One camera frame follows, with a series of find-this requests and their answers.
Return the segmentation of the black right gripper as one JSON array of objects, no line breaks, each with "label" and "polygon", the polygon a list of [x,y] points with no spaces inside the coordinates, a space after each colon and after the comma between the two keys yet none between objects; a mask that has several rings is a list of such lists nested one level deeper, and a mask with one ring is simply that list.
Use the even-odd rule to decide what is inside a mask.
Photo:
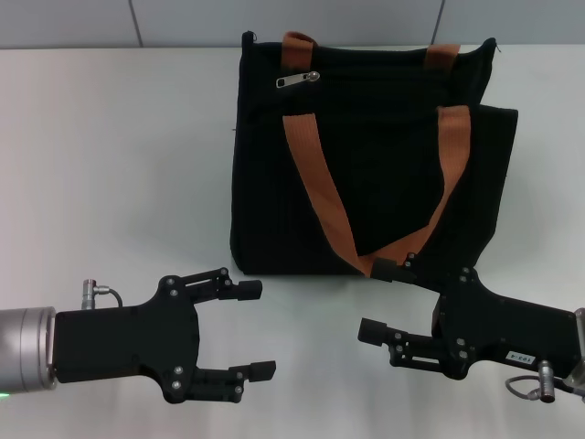
[{"label": "black right gripper", "polygon": [[478,361],[537,370],[548,361],[565,379],[579,363],[574,313],[489,291],[477,272],[455,271],[446,259],[412,253],[405,262],[377,258],[370,277],[414,284],[441,294],[433,311],[433,337],[411,334],[363,318],[357,339],[388,346],[393,367],[439,372],[454,380]]}]

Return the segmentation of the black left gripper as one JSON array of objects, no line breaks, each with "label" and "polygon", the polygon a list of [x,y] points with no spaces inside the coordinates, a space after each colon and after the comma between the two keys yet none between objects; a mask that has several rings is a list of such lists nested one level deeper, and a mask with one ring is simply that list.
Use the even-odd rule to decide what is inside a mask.
[{"label": "black left gripper", "polygon": [[192,401],[239,403],[244,383],[271,380],[276,362],[195,371],[199,332],[193,304],[258,300],[261,293],[260,280],[234,283],[222,267],[164,277],[154,296],[141,305],[59,312],[56,377],[72,383],[142,375],[154,380],[170,403],[184,402],[190,385]]}]

